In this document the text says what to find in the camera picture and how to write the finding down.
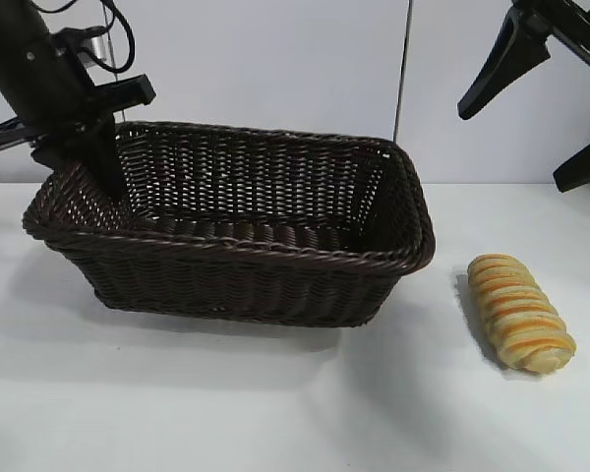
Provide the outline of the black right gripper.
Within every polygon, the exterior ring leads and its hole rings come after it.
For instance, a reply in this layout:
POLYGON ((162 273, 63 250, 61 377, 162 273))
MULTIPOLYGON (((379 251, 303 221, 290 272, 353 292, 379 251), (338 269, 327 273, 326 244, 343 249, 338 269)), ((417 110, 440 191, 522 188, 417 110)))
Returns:
MULTIPOLYGON (((550 58, 548 36, 590 67, 590 9, 575 1, 519 1, 505 13, 501 29, 482 69, 457 103, 458 115, 469 120, 501 91, 550 58)), ((553 173, 560 192, 590 183, 590 145, 553 173)))

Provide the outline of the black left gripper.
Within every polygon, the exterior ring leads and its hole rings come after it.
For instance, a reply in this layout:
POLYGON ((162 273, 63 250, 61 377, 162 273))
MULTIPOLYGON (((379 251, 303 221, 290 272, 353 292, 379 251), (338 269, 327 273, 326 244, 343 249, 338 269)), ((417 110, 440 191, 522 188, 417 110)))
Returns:
POLYGON ((113 113, 147 105, 155 91, 145 75, 97 86, 82 58, 102 29, 61 29, 27 44, 0 41, 0 92, 16 116, 0 123, 0 151, 37 141, 31 158, 51 170, 83 162, 112 200, 124 195, 113 113))

